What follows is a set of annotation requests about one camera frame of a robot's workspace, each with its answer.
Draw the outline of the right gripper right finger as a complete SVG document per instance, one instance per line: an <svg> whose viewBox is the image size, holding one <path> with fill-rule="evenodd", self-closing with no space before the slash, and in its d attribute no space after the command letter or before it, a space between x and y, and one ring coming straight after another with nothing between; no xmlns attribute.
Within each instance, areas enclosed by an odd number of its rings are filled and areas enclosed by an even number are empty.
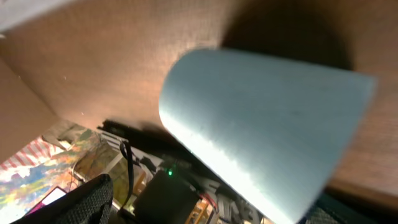
<svg viewBox="0 0 398 224"><path fill-rule="evenodd" d="M321 194L298 224L377 224L386 216L358 203Z"/></svg>

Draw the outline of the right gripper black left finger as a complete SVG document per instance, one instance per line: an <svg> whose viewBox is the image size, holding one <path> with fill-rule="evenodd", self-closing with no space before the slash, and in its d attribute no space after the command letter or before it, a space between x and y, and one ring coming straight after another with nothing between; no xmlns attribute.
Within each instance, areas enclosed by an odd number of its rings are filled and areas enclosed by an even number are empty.
<svg viewBox="0 0 398 224"><path fill-rule="evenodd" d="M113 182L101 174L12 224L107 224L112 201Z"/></svg>

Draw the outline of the light blue plastic cup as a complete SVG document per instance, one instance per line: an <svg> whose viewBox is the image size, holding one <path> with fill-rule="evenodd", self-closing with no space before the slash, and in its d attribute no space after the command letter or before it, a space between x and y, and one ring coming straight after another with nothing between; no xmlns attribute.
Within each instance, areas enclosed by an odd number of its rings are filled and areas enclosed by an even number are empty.
<svg viewBox="0 0 398 224"><path fill-rule="evenodd" d="M371 101L373 77L238 50L198 49L170 69L163 126L264 216L297 223Z"/></svg>

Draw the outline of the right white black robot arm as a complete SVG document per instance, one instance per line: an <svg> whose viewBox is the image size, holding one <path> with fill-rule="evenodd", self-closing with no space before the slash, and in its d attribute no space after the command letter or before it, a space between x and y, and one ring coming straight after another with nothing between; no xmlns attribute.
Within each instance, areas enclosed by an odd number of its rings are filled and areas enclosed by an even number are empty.
<svg viewBox="0 0 398 224"><path fill-rule="evenodd" d="M183 146L174 147L137 129L104 121L99 130L114 137L127 160L127 197L134 195L134 165L149 166L154 178L133 202L134 213L120 209L119 223L185 223L199 199L209 200L214 207L212 217L226 223L238 223L247 217L268 218L277 223L270 208L260 210L239 193L231 181L209 170L198 159L188 155ZM116 179L101 174L54 202L18 220L18 223L107 223L112 213L112 193Z"/></svg>

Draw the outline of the colourful painted floor mat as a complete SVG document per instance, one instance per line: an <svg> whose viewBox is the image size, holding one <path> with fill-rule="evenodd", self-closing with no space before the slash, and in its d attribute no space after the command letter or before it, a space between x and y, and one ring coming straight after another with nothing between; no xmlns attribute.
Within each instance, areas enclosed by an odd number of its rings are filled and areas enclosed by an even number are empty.
<svg viewBox="0 0 398 224"><path fill-rule="evenodd" d="M1 223L23 217L56 186L69 192L80 181L75 166L101 143L97 132L73 124L47 130L1 164Z"/></svg>

